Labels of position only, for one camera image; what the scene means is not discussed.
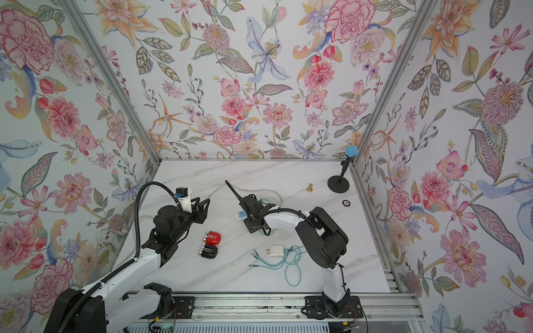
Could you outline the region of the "white power strip blue sockets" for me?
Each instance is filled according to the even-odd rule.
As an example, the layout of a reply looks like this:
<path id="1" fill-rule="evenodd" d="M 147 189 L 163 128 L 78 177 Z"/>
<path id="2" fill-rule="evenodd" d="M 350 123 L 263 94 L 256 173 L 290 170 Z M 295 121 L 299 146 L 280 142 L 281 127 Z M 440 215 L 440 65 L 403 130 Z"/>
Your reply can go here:
<path id="1" fill-rule="evenodd" d="M 246 218 L 247 218 L 247 214 L 246 214 L 246 212 L 244 212 L 242 210 L 235 214 L 235 219 L 237 221 L 243 221 Z"/>

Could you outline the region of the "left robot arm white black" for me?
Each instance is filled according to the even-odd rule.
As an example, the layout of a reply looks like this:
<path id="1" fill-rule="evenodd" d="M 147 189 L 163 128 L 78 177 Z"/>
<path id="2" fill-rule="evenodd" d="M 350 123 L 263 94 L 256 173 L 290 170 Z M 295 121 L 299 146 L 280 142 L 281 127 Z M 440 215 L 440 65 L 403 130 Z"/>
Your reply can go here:
<path id="1" fill-rule="evenodd" d="M 125 294 L 169 262 L 191 227 L 207 219 L 210 200 L 193 198 L 189 188 L 172 191 L 155 181 L 143 185 L 139 192 L 151 186 L 165 190 L 173 204 L 158 210 L 148 240 L 141 241 L 137 199 L 133 257 L 80 290 L 62 292 L 51 311 L 46 332 L 119 332 L 144 316 L 166 316 L 172 311 L 172 290 L 162 284 L 150 282 L 132 297 L 126 298 Z"/>

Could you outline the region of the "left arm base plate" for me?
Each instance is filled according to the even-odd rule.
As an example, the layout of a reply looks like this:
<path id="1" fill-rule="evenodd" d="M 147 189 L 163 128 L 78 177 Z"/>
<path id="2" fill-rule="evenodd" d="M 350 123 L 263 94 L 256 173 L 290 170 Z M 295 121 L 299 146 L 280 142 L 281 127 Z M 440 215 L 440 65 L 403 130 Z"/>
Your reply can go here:
<path id="1" fill-rule="evenodd" d="M 173 296 L 172 301 L 161 301 L 155 312 L 143 317 L 143 319 L 191 319 L 194 310 L 194 296 Z"/>

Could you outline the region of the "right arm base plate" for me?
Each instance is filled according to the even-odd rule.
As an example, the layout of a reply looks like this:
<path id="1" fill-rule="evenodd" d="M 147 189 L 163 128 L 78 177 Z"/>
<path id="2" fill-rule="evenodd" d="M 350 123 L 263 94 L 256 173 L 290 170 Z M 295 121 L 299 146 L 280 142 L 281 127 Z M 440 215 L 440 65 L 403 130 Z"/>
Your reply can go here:
<path id="1" fill-rule="evenodd" d="M 306 296 L 301 313 L 308 319 L 363 319 L 364 312 L 359 298 L 346 294 L 339 302 L 330 300 L 325 295 Z"/>

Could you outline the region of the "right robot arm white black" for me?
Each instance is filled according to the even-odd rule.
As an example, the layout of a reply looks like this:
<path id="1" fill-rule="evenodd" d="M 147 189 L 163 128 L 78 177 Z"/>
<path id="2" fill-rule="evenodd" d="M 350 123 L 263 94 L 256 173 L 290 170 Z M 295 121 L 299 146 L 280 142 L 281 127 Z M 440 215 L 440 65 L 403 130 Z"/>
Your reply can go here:
<path id="1" fill-rule="evenodd" d="M 309 212 L 263 204 L 249 194 L 240 196 L 228 181 L 225 182 L 239 201 L 245 213 L 244 225 L 253 234 L 262 230 L 269 235 L 272 230 L 296 233 L 310 258 L 321 267 L 323 299 L 337 311 L 348 300 L 348 288 L 344 282 L 339 259 L 346 254 L 348 236 L 320 207 Z"/>

